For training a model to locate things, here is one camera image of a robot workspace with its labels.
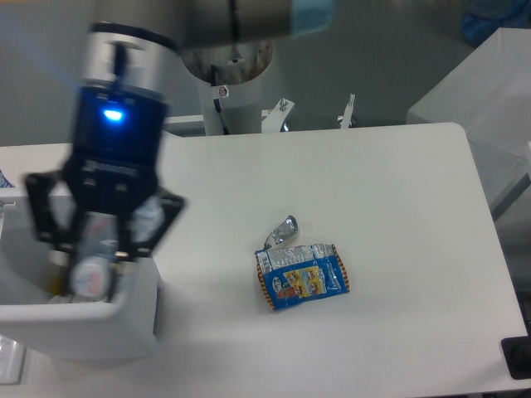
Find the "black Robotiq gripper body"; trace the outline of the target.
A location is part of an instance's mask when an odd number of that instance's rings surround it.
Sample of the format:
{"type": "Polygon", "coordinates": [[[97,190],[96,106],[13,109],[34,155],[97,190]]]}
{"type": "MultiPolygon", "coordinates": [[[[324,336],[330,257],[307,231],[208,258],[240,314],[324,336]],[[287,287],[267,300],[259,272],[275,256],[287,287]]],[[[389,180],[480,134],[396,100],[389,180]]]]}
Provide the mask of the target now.
{"type": "Polygon", "coordinates": [[[130,213],[158,187],[156,163],[167,104],[104,86],[80,89],[63,181],[84,211],[130,213]]]}

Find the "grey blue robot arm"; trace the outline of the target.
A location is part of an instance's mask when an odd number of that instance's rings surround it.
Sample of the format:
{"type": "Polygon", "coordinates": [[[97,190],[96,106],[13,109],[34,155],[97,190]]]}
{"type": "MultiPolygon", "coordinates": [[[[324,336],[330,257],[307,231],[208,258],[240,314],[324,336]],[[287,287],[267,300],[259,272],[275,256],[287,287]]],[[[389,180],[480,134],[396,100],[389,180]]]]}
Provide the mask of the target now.
{"type": "Polygon", "coordinates": [[[71,152],[25,185],[39,241],[75,258],[89,214],[117,220],[118,257],[151,254],[185,200],[158,184],[166,84],[183,53],[325,29],[331,1],[98,1],[71,152]]]}

